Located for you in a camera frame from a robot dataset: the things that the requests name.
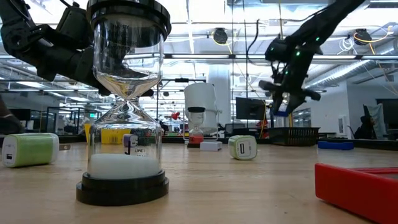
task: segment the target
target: wooden table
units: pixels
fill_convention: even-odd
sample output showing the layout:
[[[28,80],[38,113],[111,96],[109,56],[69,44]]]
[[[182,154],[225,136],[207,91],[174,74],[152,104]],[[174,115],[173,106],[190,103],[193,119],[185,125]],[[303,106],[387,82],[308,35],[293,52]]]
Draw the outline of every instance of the wooden table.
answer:
[[[86,171],[85,143],[62,151],[54,165],[0,166],[0,223],[367,223],[315,197],[313,166],[396,166],[398,153],[355,149],[259,146],[253,161],[236,161],[228,149],[200,152],[164,144],[170,192],[153,202],[95,207],[75,200]]]

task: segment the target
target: white column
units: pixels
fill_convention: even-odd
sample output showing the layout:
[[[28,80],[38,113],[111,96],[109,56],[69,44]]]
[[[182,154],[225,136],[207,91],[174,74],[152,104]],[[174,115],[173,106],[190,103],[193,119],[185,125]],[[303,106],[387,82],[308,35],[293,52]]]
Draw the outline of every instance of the white column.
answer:
[[[210,65],[207,83],[215,86],[217,109],[222,110],[219,123],[231,123],[231,82],[229,65]]]

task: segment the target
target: black crate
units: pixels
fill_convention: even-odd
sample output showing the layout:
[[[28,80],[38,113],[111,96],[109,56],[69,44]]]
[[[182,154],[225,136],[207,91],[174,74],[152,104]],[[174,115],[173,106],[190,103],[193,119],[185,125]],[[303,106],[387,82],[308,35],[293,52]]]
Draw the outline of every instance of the black crate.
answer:
[[[282,146],[314,146],[320,128],[269,128],[271,143]]]

